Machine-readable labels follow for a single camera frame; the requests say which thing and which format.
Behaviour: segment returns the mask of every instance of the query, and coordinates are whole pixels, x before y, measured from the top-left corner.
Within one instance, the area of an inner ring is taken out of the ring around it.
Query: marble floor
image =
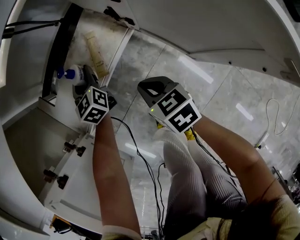
[[[198,71],[191,70],[196,64]],[[162,159],[152,146],[156,123],[148,114],[148,106],[137,91],[138,83],[154,76],[167,76],[179,82],[192,95],[199,111],[222,126],[234,131],[255,145],[267,129],[266,103],[275,98],[280,103],[277,131],[290,118],[300,89],[277,78],[231,66],[190,62],[180,52],[140,32],[131,37],[109,83],[118,105],[111,115],[123,119],[131,128],[138,147],[151,165],[154,175]],[[300,159],[300,103],[280,136],[274,136],[278,106],[270,102],[270,136],[259,150],[268,166],[277,167],[289,178]],[[131,190],[143,231],[157,228],[154,187],[145,163],[133,148],[133,141],[124,126],[113,121],[120,150],[135,156]],[[162,198],[167,206],[170,176],[161,168]]]

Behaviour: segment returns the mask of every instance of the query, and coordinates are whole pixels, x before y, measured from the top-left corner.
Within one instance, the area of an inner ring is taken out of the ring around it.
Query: person's leg
[[[206,190],[184,134],[163,128],[154,139],[163,143],[162,158],[172,175],[164,235],[166,239],[178,239],[206,220]]]
[[[188,149],[201,170],[207,189],[208,217],[232,219],[247,206],[241,188],[234,185],[231,177],[196,141],[188,141]]]

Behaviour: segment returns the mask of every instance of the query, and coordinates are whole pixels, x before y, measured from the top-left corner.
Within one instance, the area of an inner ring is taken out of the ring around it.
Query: black and white marker cube
[[[149,113],[175,133],[188,130],[201,118],[193,99],[180,84],[154,104]]]
[[[76,107],[80,122],[93,125],[98,125],[108,112],[107,93],[92,86]]]

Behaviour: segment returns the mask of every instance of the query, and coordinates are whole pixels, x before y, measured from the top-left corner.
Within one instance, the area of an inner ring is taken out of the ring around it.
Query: white bottle
[[[68,70],[64,71],[62,68],[58,70],[57,77],[59,79],[65,76],[67,79],[72,80],[74,86],[80,86],[85,84],[83,67],[73,64]]]

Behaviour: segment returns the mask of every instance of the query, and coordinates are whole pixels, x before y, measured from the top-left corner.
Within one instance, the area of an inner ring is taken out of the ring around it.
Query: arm
[[[258,151],[244,138],[205,116],[194,129],[234,171],[249,203],[263,194],[267,201],[285,194]]]
[[[140,234],[129,183],[119,156],[110,114],[96,127],[93,172],[103,225],[121,226]]]

